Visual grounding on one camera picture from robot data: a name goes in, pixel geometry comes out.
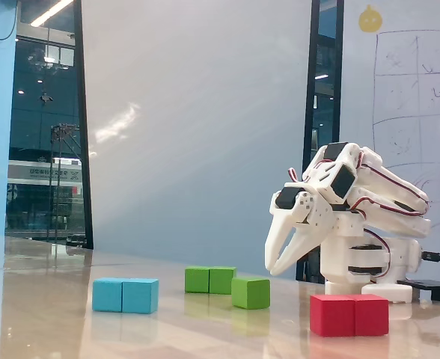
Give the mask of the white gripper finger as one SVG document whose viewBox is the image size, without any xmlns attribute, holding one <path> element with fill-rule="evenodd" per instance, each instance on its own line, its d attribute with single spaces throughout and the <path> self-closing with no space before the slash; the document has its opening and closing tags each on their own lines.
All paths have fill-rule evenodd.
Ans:
<svg viewBox="0 0 440 359">
<path fill-rule="evenodd" d="M 315 210 L 310 193 L 274 193 L 270 203 L 272 223 L 265 242 L 267 270 L 286 270 L 316 247 Z"/>
<path fill-rule="evenodd" d="M 300 224 L 282 252 L 291 223 L 273 222 L 271 226 L 271 275 L 279 275 L 309 251 L 320 245 L 331 233 L 333 224 Z"/>
</svg>

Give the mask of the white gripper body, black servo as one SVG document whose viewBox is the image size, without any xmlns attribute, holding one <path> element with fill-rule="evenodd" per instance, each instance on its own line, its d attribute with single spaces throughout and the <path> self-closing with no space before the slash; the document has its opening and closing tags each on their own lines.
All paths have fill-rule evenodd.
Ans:
<svg viewBox="0 0 440 359">
<path fill-rule="evenodd" d="M 332 229 L 334 214 L 330 203 L 311 185 L 287 182 L 270 204 L 273 229 L 311 227 Z"/>
</svg>

